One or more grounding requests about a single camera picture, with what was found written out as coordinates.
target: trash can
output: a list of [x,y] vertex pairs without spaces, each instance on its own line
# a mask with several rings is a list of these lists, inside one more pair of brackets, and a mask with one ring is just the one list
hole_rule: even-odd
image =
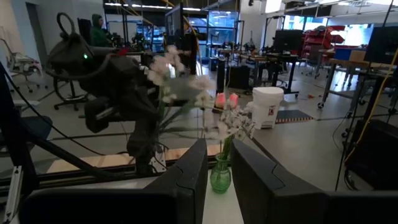
[[253,115],[256,129],[274,128],[284,90],[278,87],[253,88]]

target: vase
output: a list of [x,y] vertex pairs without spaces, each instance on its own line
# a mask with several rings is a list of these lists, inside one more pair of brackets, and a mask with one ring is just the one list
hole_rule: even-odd
[[214,192],[223,194],[231,185],[231,171],[228,168],[227,159],[221,159],[218,154],[216,160],[216,166],[211,170],[210,184]]

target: gray floor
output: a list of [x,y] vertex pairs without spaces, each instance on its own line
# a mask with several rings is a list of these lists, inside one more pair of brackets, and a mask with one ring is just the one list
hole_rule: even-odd
[[[310,116],[314,117],[313,121],[277,124],[274,129],[258,130],[254,134],[256,142],[261,147],[265,148],[273,157],[275,157],[286,169],[310,182],[317,187],[324,190],[334,190],[338,165],[341,157],[340,150],[333,142],[333,132],[336,131],[335,139],[338,147],[341,149],[342,137],[341,133],[349,125],[348,121],[343,121],[349,110],[351,100],[342,98],[336,95],[330,95],[325,103],[325,107],[321,110],[317,104],[321,102],[320,95],[323,94],[323,86],[326,82],[326,72],[318,79],[313,77],[306,77],[302,75],[302,71],[310,70],[310,68],[297,67],[292,85],[293,90],[300,91],[298,98],[294,95],[285,95],[284,101],[281,103],[280,110],[300,110]],[[204,74],[215,78],[215,74],[203,68]],[[281,79],[288,80],[288,76],[281,76]],[[352,94],[356,85],[357,77],[353,79],[353,85],[348,88],[343,86],[344,73],[338,72],[333,80],[332,88],[336,91],[347,91]],[[37,89],[33,86],[34,92],[29,93],[26,87],[21,87],[21,92],[28,100],[40,100],[40,105],[36,107],[37,111],[42,115],[49,116],[54,126],[64,132],[68,136],[88,136],[87,138],[77,139],[78,142],[85,146],[94,149],[103,154],[115,154],[126,150],[126,136],[124,132],[130,133],[134,130],[134,122],[111,123],[109,128],[104,131],[93,134],[85,126],[84,119],[79,119],[78,116],[83,114],[83,105],[79,106],[79,111],[76,112],[71,106],[63,106],[59,110],[54,110],[53,105],[59,103],[60,100],[56,94],[49,94],[52,91],[51,84],[49,89]],[[83,93],[78,85],[76,85],[78,93]],[[61,87],[62,95],[70,94],[68,85]],[[19,99],[17,93],[13,94],[15,99]],[[251,101],[251,96],[242,95],[240,103],[243,105]],[[380,106],[377,106],[375,114],[387,114],[387,107],[389,98],[387,95],[382,95]],[[358,115],[362,115],[367,107],[359,106]],[[31,110],[25,110],[23,116],[34,115]],[[189,115],[174,125],[184,127],[200,127],[201,111],[192,110]],[[377,119],[387,119],[387,116],[378,116]],[[390,120],[393,125],[398,125],[398,118],[393,116]],[[118,136],[102,136],[101,134],[114,134]],[[194,142],[194,138],[200,133],[190,132],[187,135],[193,139],[178,138],[176,136],[162,136],[162,142],[169,148],[190,147]],[[58,139],[61,135],[52,130],[49,139]],[[92,156],[92,153],[85,151],[80,146],[69,140],[53,140],[55,144],[63,147],[70,153],[78,157]],[[262,152],[250,139],[245,139],[246,144],[253,147],[255,150]],[[216,141],[208,141],[208,144],[217,144]],[[50,167],[51,163],[57,158],[50,153],[35,147],[32,152],[32,158],[35,162],[35,167],[38,173],[45,173]],[[0,158],[0,177],[7,177],[12,170],[12,163],[10,158]],[[347,190],[344,183],[340,182],[340,190]]]

